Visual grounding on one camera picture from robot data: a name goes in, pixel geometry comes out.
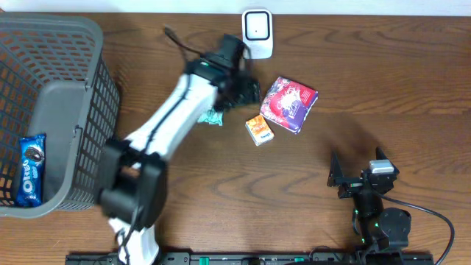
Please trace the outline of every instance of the small box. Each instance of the small box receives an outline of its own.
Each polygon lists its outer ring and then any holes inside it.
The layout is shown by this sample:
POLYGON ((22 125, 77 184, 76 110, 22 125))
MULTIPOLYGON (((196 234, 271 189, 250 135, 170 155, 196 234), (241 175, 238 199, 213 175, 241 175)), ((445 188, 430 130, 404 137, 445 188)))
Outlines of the small box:
POLYGON ((246 121, 245 127, 257 146, 272 140, 275 136, 262 115, 246 121))
POLYGON ((278 77, 263 100, 260 114, 297 134, 317 100, 317 94, 312 88, 278 77))

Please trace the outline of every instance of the pink and purple package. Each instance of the pink and purple package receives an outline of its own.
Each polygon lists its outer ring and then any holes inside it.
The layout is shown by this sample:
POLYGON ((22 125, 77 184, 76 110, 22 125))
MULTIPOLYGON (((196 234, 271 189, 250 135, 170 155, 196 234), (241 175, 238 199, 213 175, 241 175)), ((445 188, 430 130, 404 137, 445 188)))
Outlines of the pink and purple package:
POLYGON ((317 94, 314 89, 278 77, 263 100, 260 114, 297 134, 317 100, 317 94))

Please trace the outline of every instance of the wooden table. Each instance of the wooden table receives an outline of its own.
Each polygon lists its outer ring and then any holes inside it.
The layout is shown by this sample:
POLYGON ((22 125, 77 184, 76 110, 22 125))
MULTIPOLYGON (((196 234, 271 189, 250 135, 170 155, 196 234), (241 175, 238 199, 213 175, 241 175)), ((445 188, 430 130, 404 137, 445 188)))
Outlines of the wooden table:
MULTIPOLYGON (((103 29, 103 55, 122 89, 120 136, 143 124, 183 69, 162 33, 216 48, 241 35, 239 15, 81 14, 103 29)), ((448 216, 456 240, 445 264, 471 261, 471 18, 274 15, 272 58, 255 61, 263 93, 276 77, 319 90, 302 132, 270 124, 256 147, 244 122, 257 106, 198 124, 170 165, 169 198, 157 223, 163 246, 196 252, 351 249, 351 199, 326 186, 330 151, 359 174, 381 145, 401 173, 389 196, 448 216)), ((386 207, 396 206, 385 202, 386 207)), ((444 250, 448 226, 408 209, 408 250, 444 250)), ((40 219, 0 220, 0 264, 63 264, 70 252, 108 252, 113 232, 99 208, 40 219)))

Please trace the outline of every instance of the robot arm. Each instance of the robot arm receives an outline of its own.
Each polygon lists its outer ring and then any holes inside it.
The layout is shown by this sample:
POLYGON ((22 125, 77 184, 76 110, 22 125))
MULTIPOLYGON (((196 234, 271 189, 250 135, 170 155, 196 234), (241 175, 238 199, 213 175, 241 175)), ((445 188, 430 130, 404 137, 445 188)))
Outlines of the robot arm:
POLYGON ((225 35, 217 53, 186 64, 174 92, 148 122, 124 141, 105 144, 95 200, 110 217, 122 263, 150 265, 156 259, 154 222, 166 201, 166 164, 196 120, 213 106, 258 100, 256 80, 239 70, 244 49, 238 38, 225 35), (130 168, 139 169, 138 177, 130 168))

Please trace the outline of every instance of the basket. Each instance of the basket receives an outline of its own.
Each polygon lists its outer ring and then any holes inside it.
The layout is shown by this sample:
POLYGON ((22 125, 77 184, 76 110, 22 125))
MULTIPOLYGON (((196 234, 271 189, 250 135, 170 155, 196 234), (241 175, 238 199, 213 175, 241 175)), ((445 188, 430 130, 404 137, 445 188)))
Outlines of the basket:
POLYGON ((119 106, 102 44, 99 26, 86 18, 0 14, 0 216, 93 205, 97 163, 119 106), (19 139, 38 133, 46 134, 43 204, 19 208, 19 139))

